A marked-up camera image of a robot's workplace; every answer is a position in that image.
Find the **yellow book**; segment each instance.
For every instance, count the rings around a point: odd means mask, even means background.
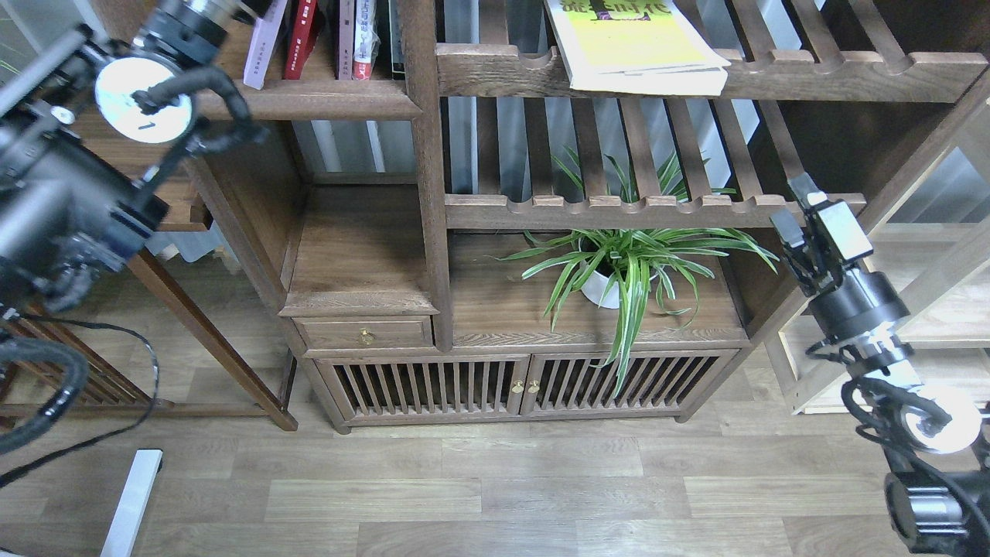
[[[544,0],[575,89],[717,96],[729,62],[670,0]]]

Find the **brass knob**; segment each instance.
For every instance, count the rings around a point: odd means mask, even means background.
[[[371,343],[374,342],[374,335],[367,329],[361,329],[357,334],[357,342],[364,346],[371,346]]]

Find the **spider plant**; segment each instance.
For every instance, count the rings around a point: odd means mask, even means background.
[[[571,156],[576,160],[576,154],[571,152]],[[635,185],[629,178],[632,173],[622,172],[613,158],[607,158],[615,165],[620,186],[624,195],[628,195],[623,199],[635,200]],[[583,186],[574,170],[560,160],[556,162],[577,185]],[[687,200],[684,178],[674,154],[657,170],[657,177],[661,178],[660,188],[664,194],[673,194],[679,201]],[[529,232],[526,232],[526,237],[534,246],[503,258],[503,261],[526,259],[569,248],[566,253],[553,255],[523,272],[523,279],[528,279],[547,269],[560,268],[544,310],[544,317],[551,316],[550,330],[556,326],[560,308],[570,294],[581,289],[596,271],[609,276],[606,292],[613,286],[619,290],[615,338],[608,358],[600,364],[604,367],[615,363],[616,384],[612,397],[619,395],[625,383],[633,343],[640,333],[651,293],[665,314],[679,315],[691,311],[691,308],[668,311],[664,305],[665,299],[676,299],[671,277],[684,277],[694,294],[693,310],[697,314],[701,303],[698,278],[714,279],[715,274],[708,267],[689,258],[726,257],[730,250],[751,252],[763,259],[776,273],[772,263],[777,260],[776,256],[760,247],[749,234],[734,228],[571,230],[548,241],[537,240]],[[653,286],[653,278],[657,279],[656,287]]]

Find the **slatted cabinet door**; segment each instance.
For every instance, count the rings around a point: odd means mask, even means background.
[[[612,398],[615,364],[605,354],[538,354],[526,378],[520,414],[529,417],[596,417],[609,414],[680,416],[736,350],[633,353],[626,383]]]
[[[509,355],[316,362],[347,425],[373,425],[518,416],[529,360]]]

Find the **drawer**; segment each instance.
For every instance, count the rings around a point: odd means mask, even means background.
[[[307,350],[433,346],[433,328],[428,315],[297,317],[293,321]]]

